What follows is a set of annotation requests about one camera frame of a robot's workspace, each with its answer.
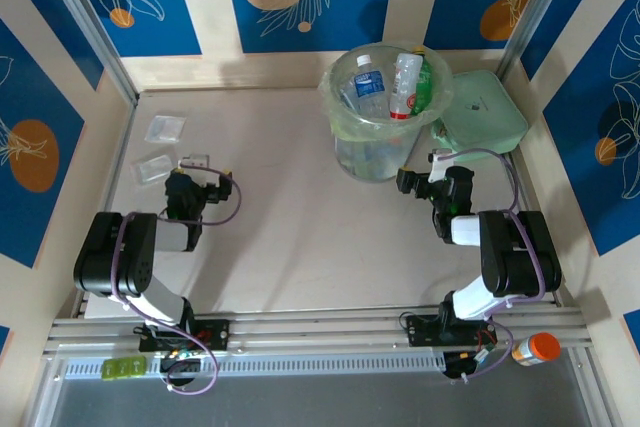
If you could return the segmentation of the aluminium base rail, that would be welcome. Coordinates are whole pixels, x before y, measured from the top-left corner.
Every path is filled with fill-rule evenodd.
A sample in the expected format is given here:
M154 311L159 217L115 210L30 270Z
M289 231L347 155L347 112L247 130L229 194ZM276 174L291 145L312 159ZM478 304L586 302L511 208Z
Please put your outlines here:
M401 327L403 314L435 315L429 306L327 309L307 311L212 313L200 320L229 322L227 352L232 355L390 353L409 349L408 334ZM494 316L520 340L536 332L555 335L565 348L591 347L586 321L577 307L560 307L551 302L516 305ZM56 319L43 353L90 355L133 352L138 337L133 317Z

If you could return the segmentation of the clear plastic packet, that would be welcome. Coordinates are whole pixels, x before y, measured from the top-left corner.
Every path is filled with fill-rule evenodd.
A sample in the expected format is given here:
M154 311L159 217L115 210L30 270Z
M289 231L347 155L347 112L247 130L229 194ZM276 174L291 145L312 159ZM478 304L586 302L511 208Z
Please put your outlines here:
M149 143L178 143L185 123L184 117L157 115L149 124L145 140Z
M174 168L169 155L163 154L147 160L134 162L131 166L134 179L140 185L147 185L159 181Z

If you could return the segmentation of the green button box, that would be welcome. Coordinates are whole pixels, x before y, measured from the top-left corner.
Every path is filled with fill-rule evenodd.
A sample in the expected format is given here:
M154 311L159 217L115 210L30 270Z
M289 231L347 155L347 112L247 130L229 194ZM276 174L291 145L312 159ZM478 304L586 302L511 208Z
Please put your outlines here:
M101 379L112 381L143 377L147 372L147 358L142 355L107 359L102 363Z

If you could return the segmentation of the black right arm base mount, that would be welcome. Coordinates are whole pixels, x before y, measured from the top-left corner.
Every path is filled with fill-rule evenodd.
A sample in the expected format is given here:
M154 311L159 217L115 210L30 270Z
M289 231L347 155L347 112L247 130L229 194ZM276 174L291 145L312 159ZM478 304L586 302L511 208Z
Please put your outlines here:
M497 344L496 335L484 321L409 314L403 317L403 322L411 347L469 347L474 350Z

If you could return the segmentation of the green plastic bottle yellow cap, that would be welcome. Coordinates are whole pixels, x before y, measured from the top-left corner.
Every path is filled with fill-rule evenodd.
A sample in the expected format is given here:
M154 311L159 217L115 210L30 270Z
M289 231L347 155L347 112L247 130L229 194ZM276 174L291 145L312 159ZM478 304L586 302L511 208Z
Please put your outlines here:
M433 72L429 61L426 58L426 50L423 46L418 46L412 50L414 55L422 58L422 64L415 86L415 99L411 109L411 115L417 116L424 112L431 103L433 95Z

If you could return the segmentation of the aluminium frame post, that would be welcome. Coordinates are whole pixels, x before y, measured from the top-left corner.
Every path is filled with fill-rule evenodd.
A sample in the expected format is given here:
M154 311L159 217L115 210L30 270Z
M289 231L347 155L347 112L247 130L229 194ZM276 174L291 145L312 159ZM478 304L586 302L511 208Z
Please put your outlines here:
M500 80L505 81L514 68L523 68L520 56L551 1L552 0L528 0L525 12L517 22L516 28L510 40L507 42L502 60L497 68L496 75Z
M135 109L139 93L91 2L89 0L63 0L63 2L110 74L119 93L127 104Z

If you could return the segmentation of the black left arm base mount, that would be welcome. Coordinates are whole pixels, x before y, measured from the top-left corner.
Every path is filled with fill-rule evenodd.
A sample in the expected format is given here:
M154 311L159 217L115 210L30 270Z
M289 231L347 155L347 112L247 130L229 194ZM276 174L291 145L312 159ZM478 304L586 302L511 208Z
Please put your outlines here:
M211 351L226 351L229 340L228 320L196 320L192 335ZM133 333L139 337L139 351L149 352L189 352L201 354L204 350L195 342L168 331L145 324L136 326Z

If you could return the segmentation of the orange lidded jar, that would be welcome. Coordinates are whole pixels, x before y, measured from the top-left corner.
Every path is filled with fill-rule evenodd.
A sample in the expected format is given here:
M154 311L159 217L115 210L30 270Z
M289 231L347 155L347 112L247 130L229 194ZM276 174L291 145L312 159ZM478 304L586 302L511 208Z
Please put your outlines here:
M511 356L521 366L534 366L558 359L561 355L558 339L547 332L533 334L519 341L511 351Z

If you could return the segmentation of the mint green lidded box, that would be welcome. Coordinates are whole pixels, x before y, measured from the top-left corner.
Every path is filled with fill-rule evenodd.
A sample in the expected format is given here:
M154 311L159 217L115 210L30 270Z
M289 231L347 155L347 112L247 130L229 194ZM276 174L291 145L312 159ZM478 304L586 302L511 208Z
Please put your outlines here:
M462 155L457 163L513 151L529 125L498 77L487 70L453 76L451 105L431 125L431 135L444 149Z

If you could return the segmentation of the clear soda water bottle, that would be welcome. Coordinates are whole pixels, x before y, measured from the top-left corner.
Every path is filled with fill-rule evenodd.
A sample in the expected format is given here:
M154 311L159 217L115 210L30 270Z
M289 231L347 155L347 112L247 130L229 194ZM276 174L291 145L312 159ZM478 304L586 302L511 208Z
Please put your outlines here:
M340 98L343 103L353 112L359 112L359 100L355 85L352 81L347 82L339 89Z

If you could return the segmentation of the white bottle red cap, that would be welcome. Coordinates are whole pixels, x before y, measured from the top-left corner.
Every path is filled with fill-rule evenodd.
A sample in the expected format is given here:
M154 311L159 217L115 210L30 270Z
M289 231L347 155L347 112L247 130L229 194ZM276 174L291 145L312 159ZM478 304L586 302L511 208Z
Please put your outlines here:
M411 116L423 61L422 54L400 53L398 55L389 104L392 119L404 120Z

